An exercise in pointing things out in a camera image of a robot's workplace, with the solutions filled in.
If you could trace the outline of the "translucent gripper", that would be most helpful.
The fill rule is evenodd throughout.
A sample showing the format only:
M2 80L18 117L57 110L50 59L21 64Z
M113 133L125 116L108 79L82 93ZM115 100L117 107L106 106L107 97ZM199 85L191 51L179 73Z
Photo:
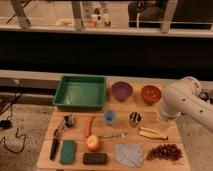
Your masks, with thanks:
M173 124L173 120L161 115L160 113L156 114L156 121L158 123L158 129L163 132L168 130Z

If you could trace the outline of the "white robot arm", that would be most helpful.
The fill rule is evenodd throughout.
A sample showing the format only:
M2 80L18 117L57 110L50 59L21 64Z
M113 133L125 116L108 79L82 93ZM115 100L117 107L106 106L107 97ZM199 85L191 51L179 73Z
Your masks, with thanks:
M213 132L213 105L199 98L201 92L201 83L191 76L164 86L157 105L158 118L174 121L183 113Z

